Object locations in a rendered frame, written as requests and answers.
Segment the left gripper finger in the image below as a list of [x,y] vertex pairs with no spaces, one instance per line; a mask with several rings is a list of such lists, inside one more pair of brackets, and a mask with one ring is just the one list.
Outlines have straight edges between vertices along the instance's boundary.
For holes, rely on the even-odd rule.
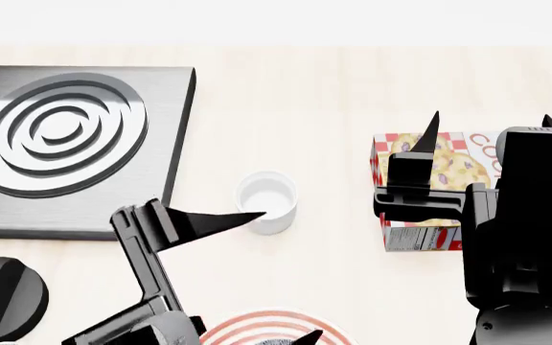
[[182,212],[153,199],[140,206],[135,216],[152,252],[190,243],[235,229],[260,218],[265,212],[207,215]]
[[316,345],[322,335],[322,330],[313,330],[312,332],[295,339],[288,345]]

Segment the grey square stove burner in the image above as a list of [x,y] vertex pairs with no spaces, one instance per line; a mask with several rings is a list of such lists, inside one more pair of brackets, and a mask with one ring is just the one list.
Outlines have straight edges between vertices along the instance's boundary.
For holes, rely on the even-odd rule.
[[196,71],[0,65],[0,238],[111,241],[111,215],[169,202]]

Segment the black stove knob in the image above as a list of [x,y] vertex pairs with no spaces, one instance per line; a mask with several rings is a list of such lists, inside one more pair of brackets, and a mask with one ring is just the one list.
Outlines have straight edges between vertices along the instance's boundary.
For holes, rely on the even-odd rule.
[[48,304],[49,290],[35,270],[16,258],[0,257],[0,342],[30,333]]

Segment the cookie box red checkered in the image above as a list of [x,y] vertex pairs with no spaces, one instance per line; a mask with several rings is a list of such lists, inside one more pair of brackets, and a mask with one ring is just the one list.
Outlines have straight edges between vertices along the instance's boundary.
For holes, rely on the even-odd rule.
[[[472,183],[492,188],[501,175],[496,157],[497,131],[441,132],[436,140],[430,177],[432,189],[463,191]],[[415,133],[375,134],[370,155],[374,186],[387,183],[390,154],[412,149],[420,139]],[[458,220],[429,219],[422,222],[379,217],[387,252],[458,251],[462,249]]]

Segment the white ramekin cup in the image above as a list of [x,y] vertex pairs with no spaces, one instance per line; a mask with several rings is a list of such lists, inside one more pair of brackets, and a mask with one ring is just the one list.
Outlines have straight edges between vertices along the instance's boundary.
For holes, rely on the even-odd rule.
[[288,229],[296,217],[297,187],[281,172],[253,172],[237,186],[235,204],[240,212],[264,212],[248,224],[252,232],[276,235]]

